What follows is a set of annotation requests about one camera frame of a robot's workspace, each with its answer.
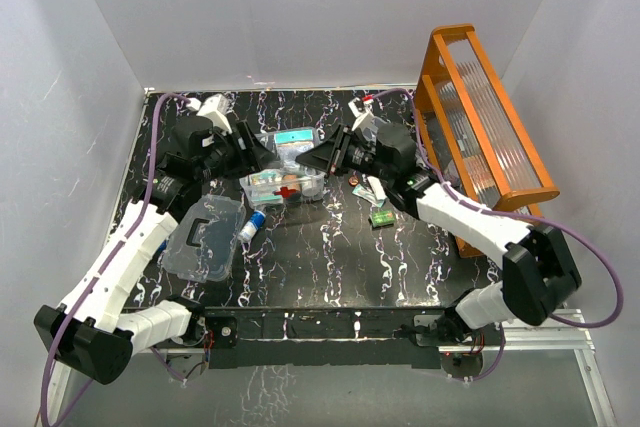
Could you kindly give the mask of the teal topped bead packet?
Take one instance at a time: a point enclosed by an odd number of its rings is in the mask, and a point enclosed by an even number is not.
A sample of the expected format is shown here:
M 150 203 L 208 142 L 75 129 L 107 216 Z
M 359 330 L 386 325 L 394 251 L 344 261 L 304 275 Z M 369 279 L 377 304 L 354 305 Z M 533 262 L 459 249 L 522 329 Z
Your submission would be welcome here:
M 314 130 L 304 128 L 298 130 L 279 131 L 274 134 L 276 152 L 285 168 L 297 167 L 296 157 L 314 147 Z

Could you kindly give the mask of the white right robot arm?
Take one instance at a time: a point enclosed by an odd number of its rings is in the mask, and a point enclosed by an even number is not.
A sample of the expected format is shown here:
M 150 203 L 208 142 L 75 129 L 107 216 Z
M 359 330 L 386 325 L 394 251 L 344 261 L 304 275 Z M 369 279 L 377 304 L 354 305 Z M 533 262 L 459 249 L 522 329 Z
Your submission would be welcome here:
M 469 198 L 450 195 L 416 154 L 409 131 L 385 123 L 372 142 L 342 126 L 296 161 L 329 175 L 354 170 L 378 178 L 397 210 L 461 238 L 501 269 L 499 282 L 468 290 L 445 309 L 435 322 L 441 339 L 466 344 L 483 327 L 513 319 L 541 325 L 582 284 L 562 232 L 489 215 Z

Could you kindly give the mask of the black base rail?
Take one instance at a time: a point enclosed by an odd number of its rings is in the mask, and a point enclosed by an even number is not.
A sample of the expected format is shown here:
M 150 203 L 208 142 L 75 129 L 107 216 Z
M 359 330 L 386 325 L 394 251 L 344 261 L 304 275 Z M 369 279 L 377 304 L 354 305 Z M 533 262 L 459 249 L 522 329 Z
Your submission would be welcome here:
M 408 365 L 437 369 L 446 351 L 484 353 L 500 334 L 485 327 L 458 342 L 434 326 L 437 307 L 200 308 L 183 347 L 160 344 L 176 355 L 201 354 L 210 369 L 255 366 Z

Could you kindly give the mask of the clear first aid box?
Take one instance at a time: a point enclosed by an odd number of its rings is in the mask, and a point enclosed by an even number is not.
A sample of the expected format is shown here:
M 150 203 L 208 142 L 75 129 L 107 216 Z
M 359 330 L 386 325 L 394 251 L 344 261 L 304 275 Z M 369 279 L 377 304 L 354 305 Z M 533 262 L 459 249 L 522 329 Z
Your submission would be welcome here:
M 302 127 L 290 130 L 312 128 L 314 147 L 320 143 L 314 127 Z M 277 160 L 261 172 L 250 174 L 239 180 L 249 205 L 257 209 L 268 205 L 314 202 L 324 193 L 325 173 L 297 163 L 294 169 L 285 168 L 274 145 L 274 134 L 279 131 L 257 134 L 262 144 L 271 150 Z

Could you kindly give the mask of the blue white tube bottle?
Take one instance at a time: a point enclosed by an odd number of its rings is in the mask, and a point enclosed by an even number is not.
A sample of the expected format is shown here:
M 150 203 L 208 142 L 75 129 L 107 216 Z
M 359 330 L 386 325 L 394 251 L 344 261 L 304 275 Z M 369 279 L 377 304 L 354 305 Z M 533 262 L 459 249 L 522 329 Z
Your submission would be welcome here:
M 238 233 L 238 239 L 241 243 L 250 243 L 257 232 L 264 225 L 266 215 L 263 211 L 255 210 L 249 217 L 246 224 Z

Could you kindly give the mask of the green small box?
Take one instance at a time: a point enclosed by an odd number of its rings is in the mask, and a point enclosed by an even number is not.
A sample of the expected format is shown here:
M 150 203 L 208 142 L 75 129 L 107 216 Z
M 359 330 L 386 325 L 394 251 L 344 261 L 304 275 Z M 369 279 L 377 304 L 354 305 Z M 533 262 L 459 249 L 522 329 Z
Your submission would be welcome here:
M 370 215 L 369 222 L 373 229 L 389 227 L 395 224 L 396 216 L 392 210 L 379 210 Z

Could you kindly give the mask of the white teal sachet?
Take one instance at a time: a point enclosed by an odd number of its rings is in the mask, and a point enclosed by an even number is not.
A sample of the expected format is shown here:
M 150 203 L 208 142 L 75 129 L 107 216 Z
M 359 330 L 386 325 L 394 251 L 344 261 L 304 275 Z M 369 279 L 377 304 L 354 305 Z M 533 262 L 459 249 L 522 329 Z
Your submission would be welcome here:
M 367 177 L 364 181 L 359 182 L 353 188 L 352 194 L 368 201 L 375 207 L 382 207 L 387 199 L 382 183 L 376 177 Z

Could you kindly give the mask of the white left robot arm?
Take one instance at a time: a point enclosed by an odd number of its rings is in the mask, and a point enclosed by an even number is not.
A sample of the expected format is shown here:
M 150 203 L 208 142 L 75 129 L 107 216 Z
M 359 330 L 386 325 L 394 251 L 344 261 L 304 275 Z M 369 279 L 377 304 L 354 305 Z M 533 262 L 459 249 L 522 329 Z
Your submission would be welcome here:
M 107 385 L 143 350 L 172 338 L 186 346 L 204 339 L 207 323 L 192 301 L 163 301 L 134 314 L 124 313 L 124 304 L 161 244 L 201 199 L 204 184 L 258 173 L 277 156 L 244 121 L 221 127 L 185 117 L 172 136 L 174 149 L 159 154 L 150 147 L 147 182 L 94 264 L 57 306 L 36 313 L 47 370 L 59 362 Z

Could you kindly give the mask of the clear box lid black handle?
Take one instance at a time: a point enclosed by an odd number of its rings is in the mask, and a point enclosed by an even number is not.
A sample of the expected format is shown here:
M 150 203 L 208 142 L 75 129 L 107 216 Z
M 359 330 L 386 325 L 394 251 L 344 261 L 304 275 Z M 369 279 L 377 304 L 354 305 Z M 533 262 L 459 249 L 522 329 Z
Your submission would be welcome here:
M 222 282 L 231 273 L 246 209 L 237 200 L 205 195 L 169 236 L 160 267 L 182 280 Z

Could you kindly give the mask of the orange wooden rack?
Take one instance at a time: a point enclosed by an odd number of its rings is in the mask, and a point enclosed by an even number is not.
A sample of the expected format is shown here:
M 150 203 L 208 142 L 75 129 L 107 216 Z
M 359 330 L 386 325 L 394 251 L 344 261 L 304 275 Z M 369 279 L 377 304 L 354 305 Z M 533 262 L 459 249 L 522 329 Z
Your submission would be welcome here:
M 533 216 L 558 197 L 473 25 L 432 31 L 414 103 L 429 161 L 467 197 Z

